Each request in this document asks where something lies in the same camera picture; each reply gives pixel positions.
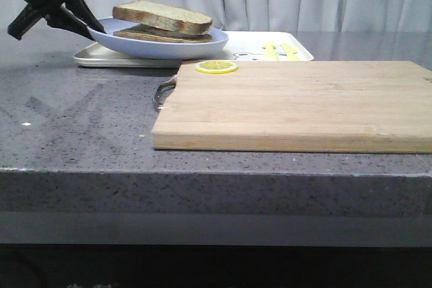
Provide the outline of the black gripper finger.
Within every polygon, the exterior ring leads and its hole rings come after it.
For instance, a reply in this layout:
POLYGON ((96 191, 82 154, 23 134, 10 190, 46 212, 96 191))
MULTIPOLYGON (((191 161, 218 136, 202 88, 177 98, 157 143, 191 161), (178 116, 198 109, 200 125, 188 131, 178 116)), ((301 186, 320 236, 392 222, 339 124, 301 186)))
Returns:
POLYGON ((105 33, 104 27, 95 18, 84 0, 66 0, 66 8, 80 21, 98 32, 105 33))
POLYGON ((88 9, 83 9, 81 7, 71 7, 68 9, 64 6, 60 6, 56 9, 49 10, 45 14, 45 20, 52 28, 67 30, 90 40, 94 40, 87 26, 95 23, 95 17, 88 9))

